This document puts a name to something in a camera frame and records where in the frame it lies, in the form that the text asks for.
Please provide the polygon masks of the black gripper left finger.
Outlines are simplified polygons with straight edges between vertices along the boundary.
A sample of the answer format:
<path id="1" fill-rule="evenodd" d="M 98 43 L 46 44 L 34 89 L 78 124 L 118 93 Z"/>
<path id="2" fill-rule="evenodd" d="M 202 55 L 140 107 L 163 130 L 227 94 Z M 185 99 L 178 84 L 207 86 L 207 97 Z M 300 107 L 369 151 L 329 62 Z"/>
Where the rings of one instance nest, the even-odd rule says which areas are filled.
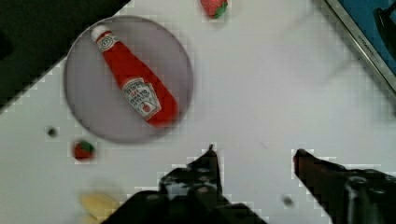
<path id="1" fill-rule="evenodd" d="M 222 194 L 219 160 L 210 147 L 184 168 L 160 179 L 157 190 L 130 197 L 102 224 L 267 224 Z"/>

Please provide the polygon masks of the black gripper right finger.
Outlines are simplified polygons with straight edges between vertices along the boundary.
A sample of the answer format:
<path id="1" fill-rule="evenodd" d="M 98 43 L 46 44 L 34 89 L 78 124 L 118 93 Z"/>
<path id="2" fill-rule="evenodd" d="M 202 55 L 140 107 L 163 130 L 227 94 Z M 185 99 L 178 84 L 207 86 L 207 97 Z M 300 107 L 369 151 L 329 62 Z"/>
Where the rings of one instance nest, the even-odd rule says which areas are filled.
<path id="1" fill-rule="evenodd" d="M 305 149 L 293 156 L 294 173 L 332 224 L 396 224 L 395 177 L 375 169 L 347 169 Z"/>

